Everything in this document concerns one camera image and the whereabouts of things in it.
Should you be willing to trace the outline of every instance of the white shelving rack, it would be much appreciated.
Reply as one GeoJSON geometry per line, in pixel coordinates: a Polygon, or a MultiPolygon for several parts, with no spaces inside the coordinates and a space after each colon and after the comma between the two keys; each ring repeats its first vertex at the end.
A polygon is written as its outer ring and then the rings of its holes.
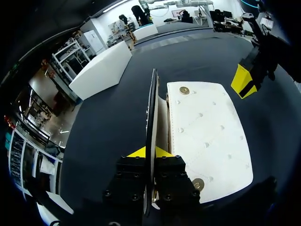
{"type": "Polygon", "coordinates": [[[54,60],[57,62],[57,64],[60,66],[60,68],[62,69],[62,71],[66,74],[66,76],[70,79],[70,81],[73,80],[73,78],[69,75],[69,73],[64,69],[62,63],[67,60],[69,57],[71,56],[75,56],[75,58],[77,59],[77,61],[81,64],[82,62],[78,59],[78,57],[76,56],[76,53],[78,51],[81,51],[81,53],[85,56],[85,58],[87,59],[87,61],[91,61],[90,58],[88,57],[88,55],[86,54],[86,52],[82,49],[82,47],[79,45],[79,43],[77,42],[77,40],[74,39],[70,39],[70,44],[68,44],[67,46],[65,46],[64,48],[62,48],[61,50],[59,50],[57,53],[52,54],[52,57],[54,58],[54,60]]]}
{"type": "Polygon", "coordinates": [[[26,147],[30,147],[34,150],[33,160],[32,160],[32,173],[31,175],[33,177],[36,177],[36,172],[38,166],[38,158],[39,154],[43,154],[53,160],[55,160],[55,174],[50,175],[50,192],[56,194],[56,176],[59,174],[58,172],[58,165],[61,164],[63,161],[61,159],[58,159],[49,153],[47,153],[45,150],[41,149],[39,146],[37,146],[35,143],[27,139],[21,132],[15,128],[11,135],[10,140],[10,146],[9,146],[9,153],[8,153],[8,167],[9,172],[12,176],[12,178],[15,180],[15,184],[17,188],[19,188],[23,196],[25,198],[25,194],[30,195],[29,191],[24,187],[24,180],[23,180],[23,170],[24,170],[24,154],[26,152],[26,147]]]}

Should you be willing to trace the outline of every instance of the white cube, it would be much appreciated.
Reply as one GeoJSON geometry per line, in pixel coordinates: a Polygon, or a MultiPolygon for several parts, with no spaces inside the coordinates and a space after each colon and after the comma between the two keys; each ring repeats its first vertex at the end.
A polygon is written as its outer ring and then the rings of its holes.
{"type": "Polygon", "coordinates": [[[82,100],[119,84],[132,57],[125,41],[93,58],[70,83],[69,87],[82,100]]]}
{"type": "Polygon", "coordinates": [[[139,28],[133,32],[134,36],[137,40],[144,39],[146,37],[152,36],[154,34],[158,34],[158,30],[154,24],[147,25],[145,27],[139,28]]]}

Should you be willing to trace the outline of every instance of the yellow block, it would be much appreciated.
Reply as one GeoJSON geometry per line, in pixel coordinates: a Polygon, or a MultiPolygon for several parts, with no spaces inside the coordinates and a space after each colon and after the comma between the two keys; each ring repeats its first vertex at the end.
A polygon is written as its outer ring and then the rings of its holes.
{"type": "MultiPolygon", "coordinates": [[[[247,69],[245,69],[243,66],[241,66],[240,64],[238,64],[238,68],[237,68],[235,76],[234,76],[234,78],[232,80],[231,87],[239,95],[239,93],[241,92],[241,90],[250,81],[252,81],[251,74],[248,72],[247,69]]],[[[253,86],[244,97],[240,97],[240,98],[244,99],[245,97],[251,95],[254,92],[257,92],[257,88],[255,86],[253,86]]]]}
{"type": "MultiPolygon", "coordinates": [[[[127,157],[136,157],[139,156],[140,158],[145,158],[145,147],[140,148],[139,150],[135,151],[134,153],[131,153],[130,155],[128,155],[127,157]]],[[[156,157],[160,158],[162,156],[166,156],[166,157],[173,157],[172,154],[164,151],[163,149],[156,147],[156,157]]]]}

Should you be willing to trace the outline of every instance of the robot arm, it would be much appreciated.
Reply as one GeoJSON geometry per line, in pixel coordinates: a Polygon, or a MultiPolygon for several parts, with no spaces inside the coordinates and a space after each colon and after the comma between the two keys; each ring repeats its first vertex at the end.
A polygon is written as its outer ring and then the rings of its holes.
{"type": "Polygon", "coordinates": [[[235,92],[242,99],[257,92],[265,76],[275,80],[274,71],[278,65],[283,67],[294,81],[301,82],[296,50],[269,32],[263,34],[253,14],[244,13],[242,18],[250,24],[256,39],[251,41],[253,50],[238,64],[231,84],[235,92]]]}

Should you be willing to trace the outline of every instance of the workbench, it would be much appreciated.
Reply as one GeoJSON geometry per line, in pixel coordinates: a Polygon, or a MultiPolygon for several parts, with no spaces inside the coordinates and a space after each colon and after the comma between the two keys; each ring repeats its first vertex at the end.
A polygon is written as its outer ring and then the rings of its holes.
{"type": "Polygon", "coordinates": [[[168,82],[220,83],[231,97],[248,142],[253,182],[247,188],[214,201],[233,202],[269,176],[283,191],[301,145],[301,94],[278,66],[276,80],[264,79],[259,92],[242,100],[230,87],[241,58],[252,44],[227,33],[187,35],[185,41],[161,42],[133,53],[119,85],[85,100],[72,127],[62,165],[61,196],[73,209],[84,199],[101,201],[102,191],[121,155],[145,146],[148,95],[153,68],[160,77],[159,96],[168,82]]]}

